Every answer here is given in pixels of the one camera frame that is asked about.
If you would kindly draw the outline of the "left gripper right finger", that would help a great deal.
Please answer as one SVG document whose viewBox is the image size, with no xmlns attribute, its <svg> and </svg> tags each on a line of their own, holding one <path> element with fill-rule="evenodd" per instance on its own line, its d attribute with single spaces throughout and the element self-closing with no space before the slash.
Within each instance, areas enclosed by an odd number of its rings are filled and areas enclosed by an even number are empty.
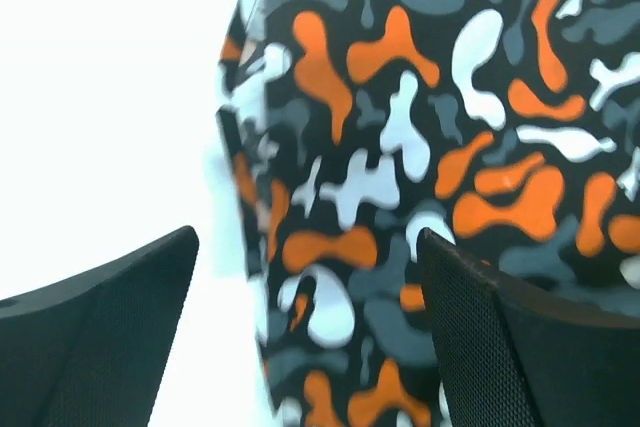
<svg viewBox="0 0 640 427">
<path fill-rule="evenodd" d="M 453 425 L 638 425 L 638 318 L 557 297 L 429 229 L 418 259 Z"/>
</svg>

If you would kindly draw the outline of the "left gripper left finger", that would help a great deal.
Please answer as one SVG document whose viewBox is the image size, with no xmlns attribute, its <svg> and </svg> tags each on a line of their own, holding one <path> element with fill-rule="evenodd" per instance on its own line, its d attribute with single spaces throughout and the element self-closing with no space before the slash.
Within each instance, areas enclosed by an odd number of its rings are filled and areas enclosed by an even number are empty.
<svg viewBox="0 0 640 427">
<path fill-rule="evenodd" d="M 198 249 L 195 230 L 184 226 L 2 300 L 2 425 L 147 425 Z"/>
</svg>

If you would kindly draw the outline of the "orange camouflage shorts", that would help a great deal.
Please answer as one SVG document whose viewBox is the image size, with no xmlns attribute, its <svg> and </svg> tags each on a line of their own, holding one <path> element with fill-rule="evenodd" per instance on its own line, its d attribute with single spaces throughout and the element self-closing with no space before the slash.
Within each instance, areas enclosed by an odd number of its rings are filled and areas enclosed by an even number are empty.
<svg viewBox="0 0 640 427">
<path fill-rule="evenodd" d="M 218 113 L 281 426 L 443 426 L 432 230 L 639 313 L 639 0 L 238 0 Z"/>
</svg>

